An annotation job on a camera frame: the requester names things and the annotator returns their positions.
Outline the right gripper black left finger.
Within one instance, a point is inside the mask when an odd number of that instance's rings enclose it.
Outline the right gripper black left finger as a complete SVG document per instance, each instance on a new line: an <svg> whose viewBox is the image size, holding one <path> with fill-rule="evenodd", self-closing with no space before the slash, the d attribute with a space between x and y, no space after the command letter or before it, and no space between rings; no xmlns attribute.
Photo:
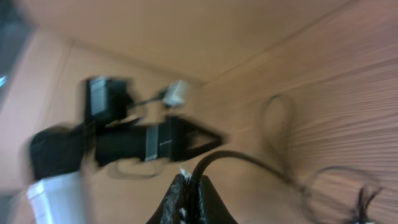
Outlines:
<svg viewBox="0 0 398 224"><path fill-rule="evenodd" d="M182 174L177 174L147 224L187 224L188 194L187 180Z"/></svg>

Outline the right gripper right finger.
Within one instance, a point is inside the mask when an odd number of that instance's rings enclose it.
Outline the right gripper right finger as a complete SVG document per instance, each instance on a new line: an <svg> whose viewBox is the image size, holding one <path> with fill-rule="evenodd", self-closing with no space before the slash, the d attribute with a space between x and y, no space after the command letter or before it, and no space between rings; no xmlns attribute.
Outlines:
<svg viewBox="0 0 398 224"><path fill-rule="evenodd" d="M203 175L198 189L198 221L201 224L238 224L230 214L207 175Z"/></svg>

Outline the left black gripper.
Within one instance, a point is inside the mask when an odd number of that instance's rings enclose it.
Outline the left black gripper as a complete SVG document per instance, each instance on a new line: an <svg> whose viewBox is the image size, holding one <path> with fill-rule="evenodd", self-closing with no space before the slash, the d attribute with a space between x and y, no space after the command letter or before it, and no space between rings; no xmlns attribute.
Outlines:
<svg viewBox="0 0 398 224"><path fill-rule="evenodd" d="M224 144L224 133L220 130L195 119L183 122L188 146L178 116L168 116L164 122L146 127L146 162L160 158L173 162L190 160Z"/></svg>

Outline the black USB cable silver plug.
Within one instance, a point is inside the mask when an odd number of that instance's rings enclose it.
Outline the black USB cable silver plug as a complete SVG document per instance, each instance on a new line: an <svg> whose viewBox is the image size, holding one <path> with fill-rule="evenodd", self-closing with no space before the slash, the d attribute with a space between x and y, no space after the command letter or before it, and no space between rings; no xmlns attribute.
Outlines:
<svg viewBox="0 0 398 224"><path fill-rule="evenodd" d="M282 146L282 153L279 153L277 151L277 148L271 143L271 140L266 136L266 131L264 127L260 127L259 130L262 134L262 145L270 150L272 150L275 153L276 159L278 160L279 164L281 165L281 170L278 171L269 164L266 164L259 159L256 159L255 157L249 156L243 152L237 152L237 151L216 151L212 152L211 154L205 156L200 162L197 164L197 166L194 168L193 173L190 178L189 186L191 187L190 190L190 198L188 201L189 205L189 212L192 215L193 218L198 219L199 218L199 212L198 212L198 202L199 202L199 196L198 196L198 189L200 186L200 180L201 177L203 176L206 168L214 161L217 159L222 159L222 158L235 158L235 159L240 159L242 161L249 162L251 164L254 164L266 171L268 171L270 174L273 176L277 177L279 180L281 180L283 183L288 185L289 187L295 188L300 196L301 196L301 205L303 208L304 216L307 220L311 221L312 223L319 223L319 219L315 214L314 209L310 206L309 200L312 196L312 184L314 183L315 179L322 173L327 172L329 170L347 170L349 172L356 173L365 179L367 179L368 183L374 183L375 184L375 189L370 191L370 193L366 193L366 186L363 186L358 194L358 200L357 204L352 210L352 216L349 218L346 223L371 223L371 220L368 217L368 208L371 204L371 202L381 193L383 190L383 187L381 187L380 182L371 174L355 169L352 167L346 167L346 166L329 166L329 167L324 167L314 173L307 181L306 183L302 184L298 182L297 177L293 174L292 168L287 162L287 158L285 155L286 150L289 147L289 135L290 135L290 128L292 126L292 123L294 121L294 111L295 111L295 106L294 102L291 98L289 98L286 95L274 95L270 97L268 100L266 100L263 105L262 105L262 111L266 112L268 107L270 107L271 103L279 99L284 103L284 106L286 107L288 111L287 115L287 121L284 124L284 127L282 128L283 132L283 137L285 138L286 143Z"/></svg>

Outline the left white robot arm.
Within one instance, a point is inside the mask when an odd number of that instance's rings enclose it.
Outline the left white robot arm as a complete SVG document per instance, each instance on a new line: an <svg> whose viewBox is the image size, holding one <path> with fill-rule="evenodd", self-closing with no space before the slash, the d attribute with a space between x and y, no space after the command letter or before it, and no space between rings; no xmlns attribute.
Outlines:
<svg viewBox="0 0 398 224"><path fill-rule="evenodd" d="M98 166L122 159L171 162L192 159L222 145L223 136L177 115L161 123L128 121L136 102L127 79L92 77L83 81L83 122L52 126L29 144L33 183L27 197L37 223L89 223L81 167L92 154Z"/></svg>

